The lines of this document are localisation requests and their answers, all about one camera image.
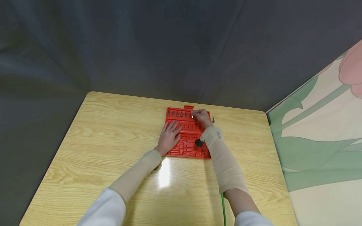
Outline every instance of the green cable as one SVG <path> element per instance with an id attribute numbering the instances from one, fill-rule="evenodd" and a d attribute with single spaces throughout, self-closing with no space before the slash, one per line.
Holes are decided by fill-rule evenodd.
<path id="1" fill-rule="evenodd" d="M 221 202 L 223 203 L 224 226 L 226 226 L 226 214 L 225 214 L 224 193 L 221 194 Z"/>

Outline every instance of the gray backdrop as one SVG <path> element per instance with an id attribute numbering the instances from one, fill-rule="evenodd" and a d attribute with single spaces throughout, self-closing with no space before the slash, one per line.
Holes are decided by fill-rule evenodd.
<path id="1" fill-rule="evenodd" d="M 0 7 L 0 223 L 20 222 L 89 91 L 266 111 L 362 38 L 358 0 Z"/>

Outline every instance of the black knob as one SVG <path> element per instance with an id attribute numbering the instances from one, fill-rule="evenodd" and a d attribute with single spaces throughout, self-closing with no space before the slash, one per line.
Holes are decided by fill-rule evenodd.
<path id="1" fill-rule="evenodd" d="M 203 142 L 200 139 L 195 140 L 195 144 L 198 147 L 201 147 L 203 145 Z"/>

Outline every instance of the white sleeve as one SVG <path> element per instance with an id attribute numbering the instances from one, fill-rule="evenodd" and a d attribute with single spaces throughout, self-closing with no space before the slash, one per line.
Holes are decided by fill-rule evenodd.
<path id="1" fill-rule="evenodd" d="M 273 224 L 261 214 L 245 211 L 236 216 L 234 226 L 273 226 Z"/>
<path id="2" fill-rule="evenodd" d="M 120 226 L 126 215 L 126 204 L 115 191 L 106 188 L 90 206 L 77 226 Z"/>

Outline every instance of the wooden table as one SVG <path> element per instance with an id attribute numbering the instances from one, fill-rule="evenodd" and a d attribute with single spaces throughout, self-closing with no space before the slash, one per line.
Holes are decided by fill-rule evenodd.
<path id="1" fill-rule="evenodd" d="M 261 213 L 275 226 L 297 225 L 265 113 L 98 92 L 85 98 L 21 225 L 77 224 L 104 188 L 156 146 L 166 108 L 184 105 L 215 118 Z M 124 225 L 223 225 L 211 160 L 164 158 L 127 204 Z"/>

